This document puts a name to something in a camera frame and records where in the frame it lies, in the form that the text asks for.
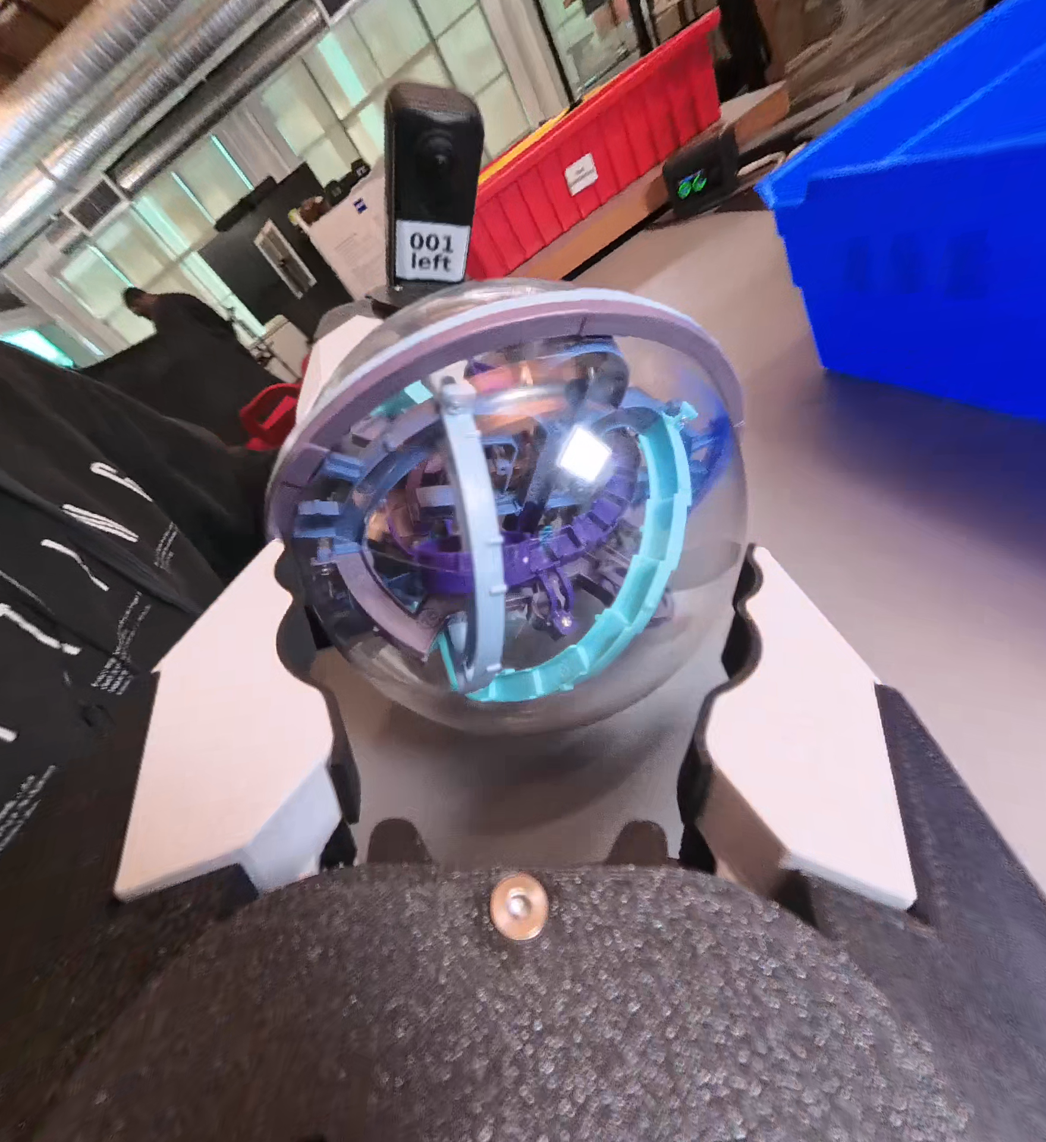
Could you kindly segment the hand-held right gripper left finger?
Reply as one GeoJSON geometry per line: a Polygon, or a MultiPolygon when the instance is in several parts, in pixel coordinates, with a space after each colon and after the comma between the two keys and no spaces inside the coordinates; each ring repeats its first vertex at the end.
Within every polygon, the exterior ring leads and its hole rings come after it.
{"type": "Polygon", "coordinates": [[[114,896],[235,867],[259,894],[315,876],[345,821],[339,715],[279,648],[293,598],[272,541],[155,668],[114,896]]]}

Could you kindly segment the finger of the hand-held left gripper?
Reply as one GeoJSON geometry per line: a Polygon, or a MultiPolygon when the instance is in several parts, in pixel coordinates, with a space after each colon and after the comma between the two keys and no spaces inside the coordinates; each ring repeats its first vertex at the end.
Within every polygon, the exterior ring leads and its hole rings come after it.
{"type": "Polygon", "coordinates": [[[383,323],[373,313],[325,313],[304,367],[299,415],[307,416],[344,359],[383,323]]]}

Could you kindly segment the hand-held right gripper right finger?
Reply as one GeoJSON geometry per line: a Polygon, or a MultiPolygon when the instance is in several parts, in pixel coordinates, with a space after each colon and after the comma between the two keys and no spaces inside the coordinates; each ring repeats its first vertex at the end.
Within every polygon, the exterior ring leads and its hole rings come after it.
{"type": "Polygon", "coordinates": [[[767,548],[742,570],[745,662],[695,732],[713,769],[698,829],[721,874],[761,896],[800,876],[909,910],[880,679],[767,548]]]}

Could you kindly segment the clear plastic maze ball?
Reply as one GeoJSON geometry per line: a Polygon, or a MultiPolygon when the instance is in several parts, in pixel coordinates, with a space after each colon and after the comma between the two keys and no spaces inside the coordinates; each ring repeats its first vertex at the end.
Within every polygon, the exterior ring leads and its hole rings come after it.
{"type": "Polygon", "coordinates": [[[277,578],[319,649],[469,733],[608,719],[719,652],[745,395],[687,314],[467,282],[384,317],[277,452],[277,578]]]}

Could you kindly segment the white printed sign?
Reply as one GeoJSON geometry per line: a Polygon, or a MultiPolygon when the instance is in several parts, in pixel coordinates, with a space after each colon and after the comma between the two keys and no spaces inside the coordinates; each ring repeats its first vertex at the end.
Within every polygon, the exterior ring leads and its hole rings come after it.
{"type": "Polygon", "coordinates": [[[329,264],[351,298],[362,299],[387,281],[386,193],[375,171],[314,222],[300,222],[309,243],[329,264]]]}

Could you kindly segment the red plastic bin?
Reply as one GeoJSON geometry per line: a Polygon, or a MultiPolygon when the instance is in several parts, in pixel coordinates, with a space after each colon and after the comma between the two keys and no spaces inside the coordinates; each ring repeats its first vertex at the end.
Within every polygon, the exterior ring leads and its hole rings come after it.
{"type": "Polygon", "coordinates": [[[507,278],[721,119],[706,13],[478,177],[468,278],[507,278]]]}

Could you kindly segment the small black digital timer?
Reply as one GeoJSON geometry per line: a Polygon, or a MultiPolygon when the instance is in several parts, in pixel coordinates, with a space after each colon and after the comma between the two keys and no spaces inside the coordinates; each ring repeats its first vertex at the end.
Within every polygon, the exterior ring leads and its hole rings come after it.
{"type": "Polygon", "coordinates": [[[723,206],[742,188],[733,126],[691,140],[663,161],[668,222],[689,222],[723,206]]]}

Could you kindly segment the blue plastic bin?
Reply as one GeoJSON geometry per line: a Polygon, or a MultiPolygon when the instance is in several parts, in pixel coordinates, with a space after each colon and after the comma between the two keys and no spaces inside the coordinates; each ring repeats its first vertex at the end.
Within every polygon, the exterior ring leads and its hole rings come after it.
{"type": "Polygon", "coordinates": [[[1046,1],[1001,2],[757,191],[826,369],[1046,423],[1046,1]]]}

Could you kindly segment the silver ventilation duct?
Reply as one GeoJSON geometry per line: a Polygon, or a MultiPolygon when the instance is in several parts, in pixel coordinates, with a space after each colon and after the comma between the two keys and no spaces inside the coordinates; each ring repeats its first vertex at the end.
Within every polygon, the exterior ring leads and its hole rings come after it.
{"type": "Polygon", "coordinates": [[[285,2],[90,2],[0,93],[0,263],[222,51],[285,2]]]}

